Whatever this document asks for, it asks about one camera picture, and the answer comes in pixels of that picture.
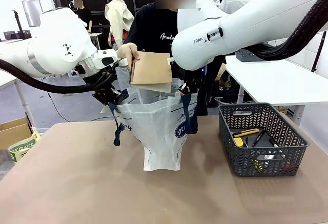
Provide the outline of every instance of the basket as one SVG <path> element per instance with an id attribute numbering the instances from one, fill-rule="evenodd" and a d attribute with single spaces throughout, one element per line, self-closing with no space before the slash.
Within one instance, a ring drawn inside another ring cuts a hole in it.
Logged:
<path id="1" fill-rule="evenodd" d="M 296 175 L 308 143 L 270 104 L 221 105 L 219 122 L 221 140 L 237 176 Z M 266 131 L 267 141 L 256 147 L 236 146 L 232 130 L 255 128 Z"/>

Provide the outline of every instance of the blue bag strap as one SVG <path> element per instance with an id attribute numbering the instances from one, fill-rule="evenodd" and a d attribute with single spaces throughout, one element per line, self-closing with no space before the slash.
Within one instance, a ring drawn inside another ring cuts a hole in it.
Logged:
<path id="1" fill-rule="evenodd" d="M 196 134 L 198 131 L 198 120 L 197 120 L 197 112 L 194 112 L 193 117 L 189 117 L 188 107 L 191 101 L 191 94 L 181 96 L 181 101 L 183 103 L 183 111 L 186 117 L 186 134 Z"/>
<path id="2" fill-rule="evenodd" d="M 114 139 L 114 145 L 115 146 L 119 146 L 120 145 L 120 141 L 119 141 L 119 135 L 120 133 L 124 130 L 124 126 L 123 124 L 121 123 L 120 125 L 118 125 L 118 122 L 117 122 L 117 119 L 114 115 L 114 110 L 116 109 L 116 105 L 114 104 L 109 104 L 109 109 L 111 110 L 112 114 L 113 114 L 113 117 L 115 119 L 115 123 L 116 123 L 116 131 L 115 131 L 115 139 Z"/>

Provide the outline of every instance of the gray floor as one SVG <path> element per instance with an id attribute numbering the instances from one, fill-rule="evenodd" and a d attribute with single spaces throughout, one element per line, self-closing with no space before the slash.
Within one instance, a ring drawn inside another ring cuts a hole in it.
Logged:
<path id="1" fill-rule="evenodd" d="M 78 76 L 68 77 L 67 75 L 59 78 L 46 78 L 44 82 L 58 86 L 85 84 Z M 21 87 L 39 131 L 44 132 L 56 123 L 66 122 L 56 112 L 47 92 L 30 87 L 25 83 L 21 83 Z M 69 121 L 90 121 L 110 116 L 110 114 L 100 114 L 104 106 L 92 96 L 92 92 L 81 94 L 50 93 L 50 95 L 59 113 Z M 24 116 L 24 109 L 15 86 L 12 85 L 0 90 L 0 124 Z"/>

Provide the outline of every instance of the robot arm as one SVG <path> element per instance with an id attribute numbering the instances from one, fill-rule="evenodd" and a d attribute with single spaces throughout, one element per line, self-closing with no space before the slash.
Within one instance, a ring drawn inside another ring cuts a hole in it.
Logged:
<path id="1" fill-rule="evenodd" d="M 82 78 L 117 62 L 114 50 L 97 51 L 79 18 L 68 8 L 40 17 L 38 37 L 2 44 L 0 58 L 31 77 L 65 74 L 77 67 Z"/>
<path id="2" fill-rule="evenodd" d="M 217 55 L 290 37 L 316 1 L 252 0 L 228 15 L 215 8 L 210 0 L 197 0 L 198 9 L 179 10 L 180 32 L 172 44 L 171 60 L 183 69 L 196 70 Z M 314 34 L 327 29 L 325 24 Z"/>
<path id="3" fill-rule="evenodd" d="M 79 18 L 69 8 L 57 8 L 40 17 L 38 37 L 0 45 L 0 69 L 36 88 L 56 93 L 95 91 L 104 105 L 119 103 L 121 93 L 115 91 L 118 61 L 114 50 L 97 51 Z M 75 69 L 87 83 L 78 87 L 57 87 L 31 77 L 65 74 Z"/>

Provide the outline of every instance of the plastic bag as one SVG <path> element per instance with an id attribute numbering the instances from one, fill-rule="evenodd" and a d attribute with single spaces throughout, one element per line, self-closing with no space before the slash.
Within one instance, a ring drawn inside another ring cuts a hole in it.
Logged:
<path id="1" fill-rule="evenodd" d="M 121 126 L 129 129 L 143 145 L 145 171 L 180 170 L 187 134 L 197 132 L 197 119 L 193 117 L 197 94 L 181 97 L 180 84 L 180 80 L 173 79 L 171 93 L 130 88 L 124 104 L 114 109 Z"/>

